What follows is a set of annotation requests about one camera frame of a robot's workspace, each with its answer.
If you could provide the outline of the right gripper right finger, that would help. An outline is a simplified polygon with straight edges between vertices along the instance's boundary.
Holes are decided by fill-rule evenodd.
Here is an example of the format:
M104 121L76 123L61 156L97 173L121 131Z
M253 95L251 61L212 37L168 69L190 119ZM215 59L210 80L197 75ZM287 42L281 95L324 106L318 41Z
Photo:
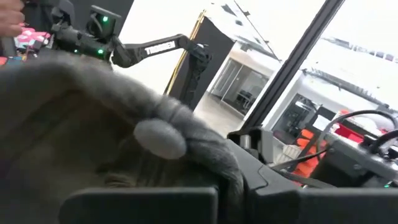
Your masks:
M303 189L228 146L245 179L244 224L398 224L398 189Z

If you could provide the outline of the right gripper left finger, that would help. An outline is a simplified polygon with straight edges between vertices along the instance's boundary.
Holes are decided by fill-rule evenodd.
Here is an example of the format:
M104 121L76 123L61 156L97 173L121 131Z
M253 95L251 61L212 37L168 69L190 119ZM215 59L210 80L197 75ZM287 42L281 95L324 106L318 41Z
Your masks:
M214 187L85 189L61 205L60 224L217 224Z

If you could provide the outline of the dark grey baseball cap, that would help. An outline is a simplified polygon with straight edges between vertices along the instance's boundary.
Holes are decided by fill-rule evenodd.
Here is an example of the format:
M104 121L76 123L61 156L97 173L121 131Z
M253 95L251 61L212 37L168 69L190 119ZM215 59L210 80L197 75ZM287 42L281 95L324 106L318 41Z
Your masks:
M0 224L60 224L73 192L220 185L242 224L244 180L226 139L187 106L93 58L0 67Z

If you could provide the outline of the orange object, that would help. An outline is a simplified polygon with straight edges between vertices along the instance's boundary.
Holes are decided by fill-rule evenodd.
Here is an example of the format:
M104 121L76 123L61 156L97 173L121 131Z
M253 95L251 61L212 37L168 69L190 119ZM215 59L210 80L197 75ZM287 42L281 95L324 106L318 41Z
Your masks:
M316 143L310 143L313 137L314 134L311 131L307 129L303 129L301 131L299 137L296 140L296 145L298 145L300 149L298 157L309 156L317 152L315 145ZM303 177L310 177L310 174L316 168L318 163L319 159L317 157L301 162L295 166L293 173Z

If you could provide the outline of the red object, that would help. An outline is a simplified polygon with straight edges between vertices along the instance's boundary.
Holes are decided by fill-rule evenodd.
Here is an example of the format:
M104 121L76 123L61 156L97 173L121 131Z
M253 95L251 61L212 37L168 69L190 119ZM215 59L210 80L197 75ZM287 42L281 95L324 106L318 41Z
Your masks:
M361 143L364 139L364 136L356 133L350 128L338 123L338 128L335 130L335 133L339 136L342 136L346 139L350 139L354 142Z

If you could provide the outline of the black partition panel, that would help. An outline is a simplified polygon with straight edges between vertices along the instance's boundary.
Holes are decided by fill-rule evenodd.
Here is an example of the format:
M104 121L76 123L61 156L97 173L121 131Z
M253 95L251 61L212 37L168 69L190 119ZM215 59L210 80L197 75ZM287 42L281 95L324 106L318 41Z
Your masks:
M234 45L234 41L222 33L205 13L206 11L202 11L199 14L190 34L190 38L194 41L207 45L211 55L207 68L199 76L195 91L185 96L188 91L183 86L188 83L188 73L192 70L189 65L193 62L186 52L181 54L164 90L166 95L179 99L191 110L196 108Z

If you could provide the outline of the pink patterned object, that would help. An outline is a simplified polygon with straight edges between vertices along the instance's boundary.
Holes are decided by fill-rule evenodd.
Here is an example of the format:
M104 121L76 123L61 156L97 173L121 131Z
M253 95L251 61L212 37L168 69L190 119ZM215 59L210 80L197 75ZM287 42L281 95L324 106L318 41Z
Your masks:
M39 32L30 27L23 27L22 34L14 38L18 52L32 50L38 52L49 43L51 35L47 32Z

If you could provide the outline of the person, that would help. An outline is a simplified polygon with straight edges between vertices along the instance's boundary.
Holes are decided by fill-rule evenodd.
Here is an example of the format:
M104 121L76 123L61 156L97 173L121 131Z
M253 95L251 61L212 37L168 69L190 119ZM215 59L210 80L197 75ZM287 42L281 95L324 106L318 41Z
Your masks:
M70 0L21 0L24 3L22 13L25 16L21 27L30 27L39 32L51 33L55 24L66 22L71 26L75 23L75 6ZM6 56L6 44L0 37L0 57Z

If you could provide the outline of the person's hand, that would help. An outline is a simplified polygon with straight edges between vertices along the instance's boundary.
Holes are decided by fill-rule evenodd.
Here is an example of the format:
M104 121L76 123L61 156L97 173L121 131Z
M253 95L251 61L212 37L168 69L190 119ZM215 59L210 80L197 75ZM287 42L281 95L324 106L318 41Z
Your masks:
M0 37L16 37L22 33L23 7L21 0L0 0Z

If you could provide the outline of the grey metal bracket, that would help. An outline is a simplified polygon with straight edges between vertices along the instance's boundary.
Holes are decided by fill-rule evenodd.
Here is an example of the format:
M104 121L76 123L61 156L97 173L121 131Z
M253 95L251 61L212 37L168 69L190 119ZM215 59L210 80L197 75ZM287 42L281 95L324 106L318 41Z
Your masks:
M371 136L364 144L337 134L327 134L325 140L327 152L310 177L335 187L398 187L397 146L373 154L368 150Z

